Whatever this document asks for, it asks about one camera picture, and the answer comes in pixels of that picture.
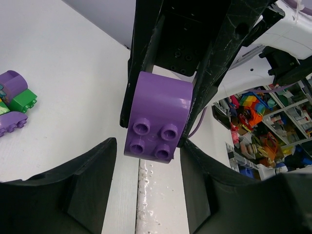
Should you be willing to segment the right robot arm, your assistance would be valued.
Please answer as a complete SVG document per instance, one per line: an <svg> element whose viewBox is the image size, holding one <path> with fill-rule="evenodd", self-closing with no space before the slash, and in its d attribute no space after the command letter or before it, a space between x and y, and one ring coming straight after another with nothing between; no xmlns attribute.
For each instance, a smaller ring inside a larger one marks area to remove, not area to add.
<svg viewBox="0 0 312 234"><path fill-rule="evenodd" d="M209 104L311 72L312 15L300 3L138 0L120 114L124 152L172 152Z"/></svg>

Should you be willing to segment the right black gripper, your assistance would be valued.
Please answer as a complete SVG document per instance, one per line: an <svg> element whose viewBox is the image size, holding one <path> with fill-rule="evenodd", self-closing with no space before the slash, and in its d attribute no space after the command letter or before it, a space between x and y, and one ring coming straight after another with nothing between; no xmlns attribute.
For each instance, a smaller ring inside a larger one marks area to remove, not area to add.
<svg viewBox="0 0 312 234"><path fill-rule="evenodd" d="M177 145L181 148L196 117L217 93L244 39L274 2L137 0L120 126L128 128L141 71L152 72L153 67L158 66L192 77L199 66L189 117Z"/></svg>

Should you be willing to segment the purple printed lego brick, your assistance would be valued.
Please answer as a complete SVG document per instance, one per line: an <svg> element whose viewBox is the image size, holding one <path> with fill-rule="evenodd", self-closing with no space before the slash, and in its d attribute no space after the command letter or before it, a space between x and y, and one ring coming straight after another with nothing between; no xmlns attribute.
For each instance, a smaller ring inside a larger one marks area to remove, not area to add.
<svg viewBox="0 0 312 234"><path fill-rule="evenodd" d="M169 163L186 125L192 94L190 82L140 72L124 155Z"/></svg>

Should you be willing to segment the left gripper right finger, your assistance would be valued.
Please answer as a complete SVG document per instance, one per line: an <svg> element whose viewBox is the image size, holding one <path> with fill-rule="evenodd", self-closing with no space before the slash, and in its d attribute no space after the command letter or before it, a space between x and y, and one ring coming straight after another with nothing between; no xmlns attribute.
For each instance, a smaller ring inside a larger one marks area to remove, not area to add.
<svg viewBox="0 0 312 234"><path fill-rule="evenodd" d="M180 149L180 161L190 233L311 233L311 174L282 173L259 181L189 140Z"/></svg>

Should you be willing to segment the purple lego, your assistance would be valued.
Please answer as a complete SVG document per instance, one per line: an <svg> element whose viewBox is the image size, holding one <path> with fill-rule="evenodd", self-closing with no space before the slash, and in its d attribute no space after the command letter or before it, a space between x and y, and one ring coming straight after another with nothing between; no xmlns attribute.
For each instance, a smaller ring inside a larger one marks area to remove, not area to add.
<svg viewBox="0 0 312 234"><path fill-rule="evenodd" d="M26 89L28 84L18 72L9 70L0 75L0 98L6 105Z"/></svg>

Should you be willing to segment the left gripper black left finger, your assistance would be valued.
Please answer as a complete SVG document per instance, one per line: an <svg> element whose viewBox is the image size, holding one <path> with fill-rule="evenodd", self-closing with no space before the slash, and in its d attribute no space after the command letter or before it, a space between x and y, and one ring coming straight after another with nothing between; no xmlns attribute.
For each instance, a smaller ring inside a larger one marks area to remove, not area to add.
<svg viewBox="0 0 312 234"><path fill-rule="evenodd" d="M1 183L1 233L101 233L116 157L111 137L49 171Z"/></svg>

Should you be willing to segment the green lego brick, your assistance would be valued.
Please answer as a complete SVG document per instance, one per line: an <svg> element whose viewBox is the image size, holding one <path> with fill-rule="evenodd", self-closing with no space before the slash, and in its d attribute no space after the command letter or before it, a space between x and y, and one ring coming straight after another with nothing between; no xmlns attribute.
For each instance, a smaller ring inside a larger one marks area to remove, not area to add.
<svg viewBox="0 0 312 234"><path fill-rule="evenodd" d="M8 107L11 111L17 111L25 114L29 109L35 106L36 102L37 95L35 95L31 90L26 89L14 97Z"/></svg>

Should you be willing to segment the purple lego brick front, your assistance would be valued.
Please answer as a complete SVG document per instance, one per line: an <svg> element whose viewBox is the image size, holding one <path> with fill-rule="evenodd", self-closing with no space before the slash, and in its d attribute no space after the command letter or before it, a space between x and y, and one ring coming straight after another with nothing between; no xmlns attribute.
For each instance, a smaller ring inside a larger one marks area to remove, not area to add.
<svg viewBox="0 0 312 234"><path fill-rule="evenodd" d="M11 111L0 116L0 136L20 129L27 123L28 116L24 113Z"/></svg>

